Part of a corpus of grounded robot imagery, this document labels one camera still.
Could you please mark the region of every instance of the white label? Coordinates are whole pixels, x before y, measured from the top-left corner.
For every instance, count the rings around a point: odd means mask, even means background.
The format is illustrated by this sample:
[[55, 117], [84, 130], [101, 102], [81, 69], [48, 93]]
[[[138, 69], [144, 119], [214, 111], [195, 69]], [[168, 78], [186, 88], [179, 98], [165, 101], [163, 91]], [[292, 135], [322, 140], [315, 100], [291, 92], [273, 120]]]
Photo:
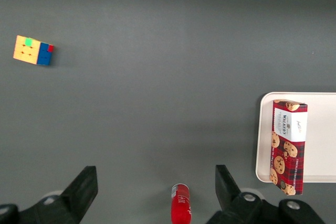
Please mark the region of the white label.
[[292, 142], [306, 141], [307, 112], [291, 113], [278, 108], [274, 110], [274, 131]]

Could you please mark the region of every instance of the white tray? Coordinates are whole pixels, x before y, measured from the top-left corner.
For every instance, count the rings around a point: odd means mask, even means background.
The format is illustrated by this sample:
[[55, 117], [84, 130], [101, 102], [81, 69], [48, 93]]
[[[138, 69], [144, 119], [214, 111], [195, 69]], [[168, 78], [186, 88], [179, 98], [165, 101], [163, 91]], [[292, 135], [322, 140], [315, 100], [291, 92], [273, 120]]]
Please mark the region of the white tray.
[[303, 182], [336, 183], [336, 93], [272, 92], [261, 100], [256, 175], [269, 180], [273, 100], [308, 105]]

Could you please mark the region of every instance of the blue cube face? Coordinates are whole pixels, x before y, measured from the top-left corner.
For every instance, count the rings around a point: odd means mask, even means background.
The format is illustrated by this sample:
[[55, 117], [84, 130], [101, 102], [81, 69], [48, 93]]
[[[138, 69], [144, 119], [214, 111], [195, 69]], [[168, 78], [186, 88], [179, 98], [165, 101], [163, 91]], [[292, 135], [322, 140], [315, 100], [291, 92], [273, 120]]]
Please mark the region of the blue cube face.
[[37, 64], [49, 65], [51, 59], [50, 45], [41, 42], [40, 51], [38, 53]]

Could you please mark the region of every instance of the red sticker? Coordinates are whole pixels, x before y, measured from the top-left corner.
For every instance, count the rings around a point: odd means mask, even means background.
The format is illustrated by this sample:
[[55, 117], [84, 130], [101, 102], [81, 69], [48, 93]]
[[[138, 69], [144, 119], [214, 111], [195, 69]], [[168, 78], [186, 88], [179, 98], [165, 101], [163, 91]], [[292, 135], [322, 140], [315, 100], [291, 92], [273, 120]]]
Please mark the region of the red sticker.
[[52, 52], [53, 51], [53, 49], [54, 49], [54, 46], [53, 45], [49, 45], [49, 47], [48, 47], [48, 52]]

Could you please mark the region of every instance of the green sticker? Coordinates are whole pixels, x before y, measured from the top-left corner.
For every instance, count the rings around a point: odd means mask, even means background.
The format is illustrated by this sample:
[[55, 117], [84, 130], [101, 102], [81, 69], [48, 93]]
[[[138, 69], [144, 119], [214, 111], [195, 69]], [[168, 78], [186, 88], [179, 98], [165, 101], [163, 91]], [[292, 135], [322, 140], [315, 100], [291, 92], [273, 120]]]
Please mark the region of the green sticker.
[[33, 40], [32, 39], [29, 39], [29, 38], [26, 38], [26, 41], [25, 41], [25, 45], [27, 47], [31, 47], [31, 44], [33, 43]]

